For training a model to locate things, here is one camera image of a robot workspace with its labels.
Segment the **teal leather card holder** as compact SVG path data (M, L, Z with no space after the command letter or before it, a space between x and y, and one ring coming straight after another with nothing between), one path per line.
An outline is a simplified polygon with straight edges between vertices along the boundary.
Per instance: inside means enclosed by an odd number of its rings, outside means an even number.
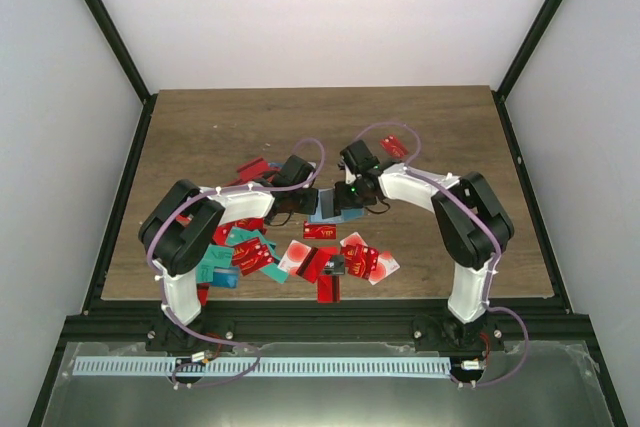
M339 208L334 191L321 189L318 193L316 209L307 221L311 224L343 224L364 216L363 208Z

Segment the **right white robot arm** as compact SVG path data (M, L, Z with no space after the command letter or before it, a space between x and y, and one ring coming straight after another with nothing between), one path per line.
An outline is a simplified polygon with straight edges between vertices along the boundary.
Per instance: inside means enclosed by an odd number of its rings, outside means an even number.
M454 261L442 333L458 350L472 346L489 311L497 266L515 228L487 180L422 171L399 160L382 162L362 140L340 152L345 180L335 184L337 207L370 207L402 201L435 215L446 251Z

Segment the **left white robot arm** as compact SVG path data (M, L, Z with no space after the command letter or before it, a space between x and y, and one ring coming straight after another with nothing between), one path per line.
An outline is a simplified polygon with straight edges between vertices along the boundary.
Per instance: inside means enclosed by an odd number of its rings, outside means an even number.
M215 230L238 220L265 219L281 205L303 200L312 192L317 170L292 155L270 180L215 188L179 180L143 221L138 239L161 285L161 310L173 321L168 335L178 348L194 350L204 339L205 328L196 320L201 313L196 266Z

